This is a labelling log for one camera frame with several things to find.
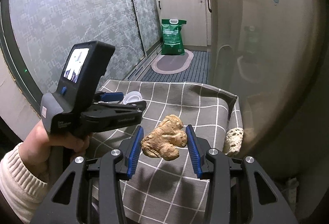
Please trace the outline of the person's left hand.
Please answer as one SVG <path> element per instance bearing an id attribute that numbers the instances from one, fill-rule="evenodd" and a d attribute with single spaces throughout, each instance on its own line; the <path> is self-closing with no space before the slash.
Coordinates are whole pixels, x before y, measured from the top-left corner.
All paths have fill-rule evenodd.
<path id="1" fill-rule="evenodd" d="M 73 160 L 76 156 L 85 154 L 91 136 L 92 134 L 89 134 L 84 140 L 81 140 L 70 133 L 49 135 L 42 121 L 39 121 L 19 146 L 18 151 L 25 167 L 35 177 L 47 182 L 50 176 L 48 159 L 52 147 L 65 147 L 73 150 L 74 154 L 70 157 L 70 160 Z"/>

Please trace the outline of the white knit sleeve forearm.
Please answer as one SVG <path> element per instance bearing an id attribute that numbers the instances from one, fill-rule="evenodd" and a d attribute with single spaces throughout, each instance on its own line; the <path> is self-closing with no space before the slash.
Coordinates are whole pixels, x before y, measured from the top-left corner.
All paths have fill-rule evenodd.
<path id="1" fill-rule="evenodd" d="M 48 183 L 34 176 L 24 165 L 20 144 L 1 160 L 1 209 L 16 223 L 30 223 L 49 192 Z"/>

